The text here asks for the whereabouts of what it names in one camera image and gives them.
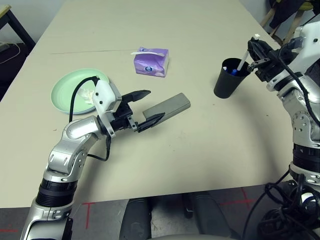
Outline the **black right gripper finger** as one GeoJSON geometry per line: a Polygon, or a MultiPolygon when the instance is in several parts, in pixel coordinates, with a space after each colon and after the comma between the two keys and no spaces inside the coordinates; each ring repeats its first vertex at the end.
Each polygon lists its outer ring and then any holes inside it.
{"type": "Polygon", "coordinates": [[[252,62],[247,66],[248,72],[253,72],[254,69],[261,68],[262,66],[268,64],[271,60],[269,58],[263,58],[257,61],[252,62]]]}
{"type": "Polygon", "coordinates": [[[247,50],[253,60],[261,60],[267,58],[272,48],[263,40],[251,39],[247,43],[247,50]]]}

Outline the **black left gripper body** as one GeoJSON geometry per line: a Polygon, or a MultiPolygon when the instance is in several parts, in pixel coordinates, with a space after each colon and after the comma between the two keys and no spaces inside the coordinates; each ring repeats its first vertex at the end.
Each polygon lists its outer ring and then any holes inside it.
{"type": "Polygon", "coordinates": [[[133,112],[127,103],[121,103],[113,114],[111,126],[115,132],[125,129],[137,131],[137,123],[133,120],[133,112]]]}

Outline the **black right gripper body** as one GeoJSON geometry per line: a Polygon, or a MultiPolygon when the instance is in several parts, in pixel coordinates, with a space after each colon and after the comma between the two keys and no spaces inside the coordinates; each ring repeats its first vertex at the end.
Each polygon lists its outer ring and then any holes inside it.
{"type": "Polygon", "coordinates": [[[269,51],[265,57],[265,59],[269,59],[269,61],[260,65],[255,71],[255,75],[261,82],[270,82],[285,69],[279,60],[279,52],[280,49],[269,51]]]}

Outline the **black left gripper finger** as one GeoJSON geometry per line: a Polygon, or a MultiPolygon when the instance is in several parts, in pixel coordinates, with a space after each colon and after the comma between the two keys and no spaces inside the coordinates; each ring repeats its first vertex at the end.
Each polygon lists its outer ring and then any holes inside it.
{"type": "Polygon", "coordinates": [[[152,128],[164,117],[164,115],[165,115],[165,113],[162,112],[162,113],[157,113],[157,114],[154,114],[150,117],[147,117],[144,122],[139,123],[137,125],[137,131],[139,133],[141,133],[149,128],[152,128]]]}
{"type": "Polygon", "coordinates": [[[137,90],[137,91],[133,91],[125,95],[122,95],[121,97],[123,102],[136,102],[143,99],[150,93],[151,93],[150,90],[137,90]]]}

